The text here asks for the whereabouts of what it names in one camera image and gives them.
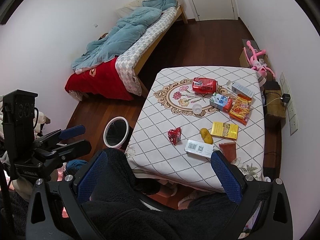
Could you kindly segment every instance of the blue blanket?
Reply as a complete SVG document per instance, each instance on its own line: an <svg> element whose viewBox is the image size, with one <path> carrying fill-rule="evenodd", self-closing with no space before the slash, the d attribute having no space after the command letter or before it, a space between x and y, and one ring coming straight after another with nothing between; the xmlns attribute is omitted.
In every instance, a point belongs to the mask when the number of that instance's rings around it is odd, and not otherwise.
<svg viewBox="0 0 320 240"><path fill-rule="evenodd" d="M177 6L176 0L146 0L142 2L142 6L157 8L160 10L167 10L170 7Z"/></svg>
<svg viewBox="0 0 320 240"><path fill-rule="evenodd" d="M87 45L87 52L73 61L72 69L80 74L121 55L159 19L161 13L162 10L157 8L138 7L129 16L119 19L106 37L90 42Z"/></svg>

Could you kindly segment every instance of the red blanket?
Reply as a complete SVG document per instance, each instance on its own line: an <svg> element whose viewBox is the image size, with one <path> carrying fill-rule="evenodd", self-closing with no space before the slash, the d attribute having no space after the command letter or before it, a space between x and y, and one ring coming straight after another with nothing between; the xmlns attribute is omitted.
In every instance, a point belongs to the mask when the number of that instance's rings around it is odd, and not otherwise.
<svg viewBox="0 0 320 240"><path fill-rule="evenodd" d="M116 70L116 60L117 57L79 75L72 74L64 89L67 92L74 90L101 94L106 98L132 100Z"/></svg>

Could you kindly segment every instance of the wall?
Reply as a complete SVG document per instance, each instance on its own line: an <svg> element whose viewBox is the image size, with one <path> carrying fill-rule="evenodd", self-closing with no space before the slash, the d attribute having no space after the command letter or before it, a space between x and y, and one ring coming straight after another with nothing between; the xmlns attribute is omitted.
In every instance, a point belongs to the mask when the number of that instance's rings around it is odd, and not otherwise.
<svg viewBox="0 0 320 240"><path fill-rule="evenodd" d="M320 37L294 0L237 0L237 4L258 46L267 50L277 78L284 72L295 104L299 129L290 136L287 119L280 177L289 196L294 239L299 239L320 209Z"/></svg>
<svg viewBox="0 0 320 240"><path fill-rule="evenodd" d="M52 121L45 132L64 129L78 104L64 90L73 73L71 62L115 25L114 10L130 1L24 0L0 26L0 94L16 89L38 93L36 106Z"/></svg>

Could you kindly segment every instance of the white cable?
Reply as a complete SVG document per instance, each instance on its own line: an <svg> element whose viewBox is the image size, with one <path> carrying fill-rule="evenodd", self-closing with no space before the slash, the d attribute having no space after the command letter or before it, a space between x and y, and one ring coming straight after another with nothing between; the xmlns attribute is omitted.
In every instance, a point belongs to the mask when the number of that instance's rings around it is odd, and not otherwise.
<svg viewBox="0 0 320 240"><path fill-rule="evenodd" d="M267 103L267 104L266 104L266 105L264 105L264 106L269 105L270 103L272 103L273 101L275 101L275 100L277 100L277 99L282 99L282 98L275 98L275 99L271 100L269 103Z"/></svg>

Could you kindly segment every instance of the white tablecloth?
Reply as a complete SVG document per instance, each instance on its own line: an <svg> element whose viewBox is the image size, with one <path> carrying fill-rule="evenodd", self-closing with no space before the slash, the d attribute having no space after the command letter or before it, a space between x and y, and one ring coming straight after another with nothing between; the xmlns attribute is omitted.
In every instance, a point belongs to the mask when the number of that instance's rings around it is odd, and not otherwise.
<svg viewBox="0 0 320 240"><path fill-rule="evenodd" d="M235 98L227 82L238 81L254 91L249 120L246 126L232 120L225 112L210 106L210 95L195 95L194 77L213 78L218 92ZM202 113L195 116L192 105L202 105ZM195 66L163 69L158 73L148 98L134 127L126 156L135 176L167 179L196 189L222 191L222 186L211 168L210 160L186 153L188 139L202 142L199 130L211 131L212 122L234 123L239 126L236 140L237 165L243 174L261 178L264 153L264 116L260 87L256 72L248 68ZM167 131L181 127L181 141L172 145ZM213 137L215 148L228 139Z"/></svg>

